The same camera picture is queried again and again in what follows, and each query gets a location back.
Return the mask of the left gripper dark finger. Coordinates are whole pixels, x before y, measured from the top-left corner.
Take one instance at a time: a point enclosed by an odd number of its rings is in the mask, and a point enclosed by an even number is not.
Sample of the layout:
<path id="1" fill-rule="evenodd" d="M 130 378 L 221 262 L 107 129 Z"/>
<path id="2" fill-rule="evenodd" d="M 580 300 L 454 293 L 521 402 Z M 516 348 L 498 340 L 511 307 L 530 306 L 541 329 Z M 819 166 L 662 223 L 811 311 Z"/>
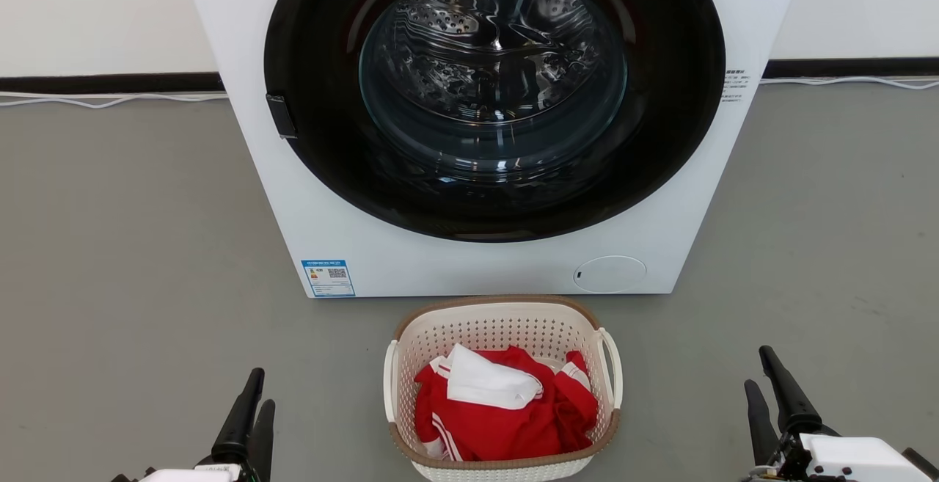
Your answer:
<path id="1" fill-rule="evenodd" d="M 254 431 L 256 409 L 261 402 L 265 371 L 253 368 L 232 405 L 218 437 L 211 448 L 211 458 L 217 463 L 238 463 L 249 458 Z"/>
<path id="2" fill-rule="evenodd" d="M 247 445 L 252 482 L 271 482 L 276 403 L 262 402 Z"/>

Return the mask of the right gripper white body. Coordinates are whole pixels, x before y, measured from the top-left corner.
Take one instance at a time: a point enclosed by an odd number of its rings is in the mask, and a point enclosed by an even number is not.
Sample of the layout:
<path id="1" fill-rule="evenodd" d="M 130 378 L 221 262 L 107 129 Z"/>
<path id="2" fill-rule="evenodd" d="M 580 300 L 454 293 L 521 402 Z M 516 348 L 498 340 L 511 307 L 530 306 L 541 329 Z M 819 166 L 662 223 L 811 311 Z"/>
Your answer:
<path id="1" fill-rule="evenodd" d="M 781 442 L 745 482 L 939 482 L 939 467 L 874 437 L 801 433 Z"/>

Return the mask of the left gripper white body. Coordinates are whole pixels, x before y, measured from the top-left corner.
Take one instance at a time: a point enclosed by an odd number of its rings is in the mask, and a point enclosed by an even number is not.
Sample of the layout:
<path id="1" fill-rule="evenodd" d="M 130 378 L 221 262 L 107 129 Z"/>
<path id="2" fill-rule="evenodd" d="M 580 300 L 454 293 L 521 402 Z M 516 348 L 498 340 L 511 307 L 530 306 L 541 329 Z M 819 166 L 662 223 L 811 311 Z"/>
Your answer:
<path id="1" fill-rule="evenodd" d="M 118 473 L 110 482 L 255 482 L 255 470 L 248 463 L 200 463 L 183 468 L 147 468 L 132 478 Z"/>

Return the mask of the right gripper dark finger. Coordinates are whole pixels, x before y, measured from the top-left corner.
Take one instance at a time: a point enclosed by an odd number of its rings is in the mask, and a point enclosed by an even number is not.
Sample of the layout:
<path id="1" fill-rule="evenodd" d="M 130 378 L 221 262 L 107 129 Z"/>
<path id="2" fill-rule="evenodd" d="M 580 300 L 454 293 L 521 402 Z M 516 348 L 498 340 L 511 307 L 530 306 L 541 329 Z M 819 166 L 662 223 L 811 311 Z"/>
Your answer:
<path id="1" fill-rule="evenodd" d="M 770 465 L 778 449 L 779 438 L 772 426 L 770 411 L 758 383 L 748 379 L 744 382 L 747 396 L 747 416 L 754 463 Z"/>
<path id="2" fill-rule="evenodd" d="M 777 401 L 779 431 L 789 435 L 822 431 L 824 422 L 821 416 L 774 349 L 762 346 L 759 355 L 762 371 L 770 379 Z"/>

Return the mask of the cream perforated plastic laundry basket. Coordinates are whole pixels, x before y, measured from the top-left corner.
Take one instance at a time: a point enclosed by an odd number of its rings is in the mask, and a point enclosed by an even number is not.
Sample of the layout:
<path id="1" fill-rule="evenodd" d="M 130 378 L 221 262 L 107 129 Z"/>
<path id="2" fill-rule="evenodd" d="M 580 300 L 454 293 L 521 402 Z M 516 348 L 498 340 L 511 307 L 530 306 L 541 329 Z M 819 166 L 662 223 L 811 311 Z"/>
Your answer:
<path id="1" fill-rule="evenodd" d="M 433 358 L 461 345 L 472 351 L 524 349 L 553 370 L 571 351 L 589 368 L 598 421 L 591 446 L 517 461 L 439 461 L 426 455 L 414 429 L 416 375 Z M 388 345 L 382 379 L 384 410 L 397 448 L 428 482 L 553 482 L 583 470 L 613 441 L 621 419 L 624 373 L 613 336 L 573 299 L 550 296 L 470 297 L 420 310 L 403 321 Z"/>

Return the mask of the blue energy label sticker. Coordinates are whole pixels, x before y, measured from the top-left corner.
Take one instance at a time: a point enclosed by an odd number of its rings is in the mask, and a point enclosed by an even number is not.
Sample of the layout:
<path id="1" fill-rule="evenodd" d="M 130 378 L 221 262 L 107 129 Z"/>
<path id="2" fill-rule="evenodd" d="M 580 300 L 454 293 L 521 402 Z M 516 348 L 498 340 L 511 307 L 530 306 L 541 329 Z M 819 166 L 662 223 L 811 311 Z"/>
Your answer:
<path id="1" fill-rule="evenodd" d="M 343 259 L 304 259 L 301 268 L 313 299 L 356 297 L 348 263 Z"/>

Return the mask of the round white filter cover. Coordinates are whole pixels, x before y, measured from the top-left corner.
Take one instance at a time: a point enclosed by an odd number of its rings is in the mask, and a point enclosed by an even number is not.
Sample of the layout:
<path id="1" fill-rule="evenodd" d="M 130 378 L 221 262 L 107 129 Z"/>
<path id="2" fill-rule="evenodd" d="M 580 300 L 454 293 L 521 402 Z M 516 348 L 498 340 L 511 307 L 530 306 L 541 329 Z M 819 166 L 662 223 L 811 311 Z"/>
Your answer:
<path id="1" fill-rule="evenodd" d="M 574 284 L 586 293 L 614 294 L 630 291 L 647 275 L 643 261 L 608 255 L 584 262 L 574 271 Z"/>

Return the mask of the red garment with white stripes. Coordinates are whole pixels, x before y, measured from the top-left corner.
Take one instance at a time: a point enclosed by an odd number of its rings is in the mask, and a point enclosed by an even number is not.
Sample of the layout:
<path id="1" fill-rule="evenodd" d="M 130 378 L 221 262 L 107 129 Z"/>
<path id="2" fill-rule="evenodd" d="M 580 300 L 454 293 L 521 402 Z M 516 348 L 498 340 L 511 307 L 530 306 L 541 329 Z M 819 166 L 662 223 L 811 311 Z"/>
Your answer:
<path id="1" fill-rule="evenodd" d="M 414 379 L 414 429 L 427 456 L 439 461 L 517 461 L 591 446 L 589 432 L 597 424 L 599 402 L 579 351 L 569 352 L 560 370 L 519 347 L 473 351 L 494 364 L 534 375 L 544 394 L 519 411 L 449 401 L 449 355 L 433 358 Z"/>

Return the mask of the white washing machine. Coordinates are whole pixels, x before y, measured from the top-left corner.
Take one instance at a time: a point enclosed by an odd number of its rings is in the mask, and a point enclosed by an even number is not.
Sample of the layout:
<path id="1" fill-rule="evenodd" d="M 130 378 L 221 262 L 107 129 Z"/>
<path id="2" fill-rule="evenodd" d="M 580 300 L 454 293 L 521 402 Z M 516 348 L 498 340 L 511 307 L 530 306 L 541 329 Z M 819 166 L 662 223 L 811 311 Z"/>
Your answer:
<path id="1" fill-rule="evenodd" d="M 279 231 L 306 294 L 304 259 L 343 259 L 356 297 L 587 294 L 573 281 L 608 255 L 643 261 L 624 293 L 674 289 L 771 53 L 791 0 L 718 0 L 731 23 L 726 70 L 753 75 L 745 99 L 721 103 L 690 160 L 650 197 L 593 227 L 560 237 L 480 244 L 430 237 L 383 222 L 329 190 L 279 137 L 266 95 L 264 51 L 277 0 L 194 0 Z"/>

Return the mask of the small printed text sticker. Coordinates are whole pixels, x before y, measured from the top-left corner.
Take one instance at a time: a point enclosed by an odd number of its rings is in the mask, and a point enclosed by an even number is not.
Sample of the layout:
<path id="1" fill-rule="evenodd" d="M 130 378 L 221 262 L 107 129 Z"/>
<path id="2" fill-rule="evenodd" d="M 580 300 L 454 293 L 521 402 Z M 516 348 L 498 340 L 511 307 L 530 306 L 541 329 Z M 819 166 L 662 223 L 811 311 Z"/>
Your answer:
<path id="1" fill-rule="evenodd" d="M 753 75 L 749 70 L 726 70 L 720 102 L 742 102 L 751 87 L 752 81 Z"/>

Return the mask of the black round washing machine door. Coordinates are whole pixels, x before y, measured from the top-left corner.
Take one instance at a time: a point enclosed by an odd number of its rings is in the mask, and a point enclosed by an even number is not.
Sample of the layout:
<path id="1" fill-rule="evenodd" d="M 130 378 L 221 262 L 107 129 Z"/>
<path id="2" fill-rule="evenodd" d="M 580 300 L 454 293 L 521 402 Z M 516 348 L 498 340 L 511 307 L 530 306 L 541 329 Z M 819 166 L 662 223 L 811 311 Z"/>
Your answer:
<path id="1" fill-rule="evenodd" d="M 264 51 L 267 94 L 286 97 L 295 154 L 329 190 L 395 227 L 480 244 L 593 227 L 666 184 L 715 120 L 731 34 L 718 0 L 591 0 L 624 45 L 613 124 L 544 169 L 435 177 L 379 133 L 362 100 L 365 38 L 396 1 L 277 0 Z"/>

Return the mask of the steel washing machine drum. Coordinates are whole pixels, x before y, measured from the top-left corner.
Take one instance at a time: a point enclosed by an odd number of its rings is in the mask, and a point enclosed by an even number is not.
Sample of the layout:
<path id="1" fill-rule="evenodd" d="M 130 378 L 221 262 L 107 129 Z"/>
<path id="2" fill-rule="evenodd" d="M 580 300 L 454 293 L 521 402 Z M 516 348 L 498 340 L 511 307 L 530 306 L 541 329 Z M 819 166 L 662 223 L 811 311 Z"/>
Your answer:
<path id="1" fill-rule="evenodd" d="M 398 0 L 367 34 L 363 104 L 435 177 L 572 160 L 613 124 L 623 41 L 591 0 Z"/>

